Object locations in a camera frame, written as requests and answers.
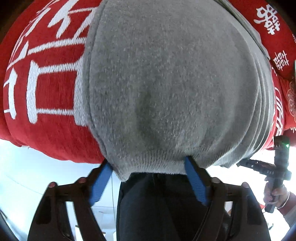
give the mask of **bright white background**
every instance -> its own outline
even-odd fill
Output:
[[[256,154],[254,159],[273,162],[274,152],[264,151]],[[290,149],[291,171],[296,170],[296,149]],[[47,185],[55,181],[59,185],[69,184],[79,177],[87,176],[98,165],[76,164],[71,161],[58,161],[31,148],[19,148],[7,141],[0,140],[0,209],[7,215],[8,223],[18,233],[20,241],[26,240],[35,210]],[[248,182],[257,200],[263,204],[264,176],[245,167],[233,166],[229,169],[210,167],[212,177],[223,182],[241,185]],[[296,177],[285,182],[287,188],[296,192]],[[94,215],[102,229],[106,232],[107,241],[113,241],[115,219],[120,181],[113,173],[102,199],[93,207]],[[77,224],[71,203],[68,212],[73,234]],[[270,231],[272,241],[281,240],[289,227],[282,215],[275,211],[267,214],[269,223],[274,223]]]

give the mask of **blue gripper pad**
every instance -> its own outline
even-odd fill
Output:
[[[195,171],[189,157],[185,157],[185,170],[186,170],[188,180],[192,186],[193,192],[197,200],[201,202],[203,205],[207,206],[210,202],[209,194],[207,193],[208,192],[207,186],[210,186],[211,177],[205,169],[202,169],[199,167],[197,167],[197,169],[200,169],[202,171],[203,180]]]
[[[112,171],[113,169],[109,163],[107,163],[102,169],[91,189],[91,194],[89,197],[89,204],[91,206],[101,199],[103,191],[112,175]]]

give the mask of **person's arm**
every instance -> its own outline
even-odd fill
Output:
[[[277,202],[271,202],[271,191],[269,184],[267,183],[263,199],[265,204],[275,204],[280,213],[284,216],[286,222],[291,227],[296,222],[296,195],[289,192],[284,185],[273,190],[272,195],[279,196],[279,200]]]

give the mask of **gray sweater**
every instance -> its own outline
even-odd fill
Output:
[[[229,167],[266,141],[269,56],[229,2],[103,0],[83,63],[83,107],[103,155],[133,172]]]

